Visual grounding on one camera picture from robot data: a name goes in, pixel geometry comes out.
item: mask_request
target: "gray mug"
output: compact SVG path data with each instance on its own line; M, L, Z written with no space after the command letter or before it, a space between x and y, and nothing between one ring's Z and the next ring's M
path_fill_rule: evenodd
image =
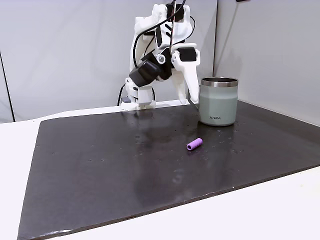
M210 126L228 126L236 121L238 103L238 83L235 78L206 77L201 80L199 108L200 122Z

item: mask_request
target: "purple foam roller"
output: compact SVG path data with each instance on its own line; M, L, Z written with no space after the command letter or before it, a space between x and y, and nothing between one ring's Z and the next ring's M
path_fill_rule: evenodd
M203 143L201 138L197 138L196 140L190 142L187 146L186 149L188 149L189 151L192 151L193 149L201 146Z

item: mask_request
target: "dark tabletop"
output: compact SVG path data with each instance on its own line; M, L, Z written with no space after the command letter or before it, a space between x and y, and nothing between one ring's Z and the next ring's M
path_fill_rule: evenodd
M203 145L190 152L196 138ZM236 123L192 106L43 121L18 239L46 239L230 192L320 164L320 128L244 102Z

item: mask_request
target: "white wall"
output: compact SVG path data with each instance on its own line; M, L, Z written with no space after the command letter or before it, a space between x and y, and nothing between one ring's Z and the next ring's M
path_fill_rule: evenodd
M0 124L13 121L9 104L9 98L4 78L4 72L0 61Z
M218 1L215 76L239 98L320 125L320 1Z
M129 74L136 16L171 0L0 0L0 48L18 121L114 106ZM201 51L199 77L213 71L217 0L187 0ZM156 100L177 99L170 81Z

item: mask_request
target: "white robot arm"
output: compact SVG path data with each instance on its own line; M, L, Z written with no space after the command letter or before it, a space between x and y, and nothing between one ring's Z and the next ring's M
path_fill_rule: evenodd
M191 99L194 102L198 100L196 67L200 64L200 52L195 43L184 43L193 31L190 8L184 2L177 4L174 0L167 5L155 4L151 16L136 17L130 74L125 79L128 97L121 99L122 109L155 108L153 85L168 79L172 79L182 104L186 103L184 81Z

